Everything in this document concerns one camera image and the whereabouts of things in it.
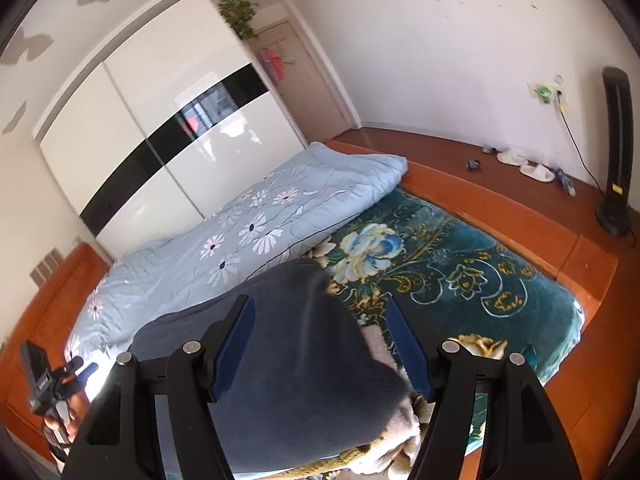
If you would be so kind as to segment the person's left hand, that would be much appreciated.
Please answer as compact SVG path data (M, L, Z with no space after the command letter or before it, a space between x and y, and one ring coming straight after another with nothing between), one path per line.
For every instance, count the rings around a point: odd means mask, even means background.
M89 406L84 390L66 400L55 399L50 410L43 416L43 423L58 443L73 444Z

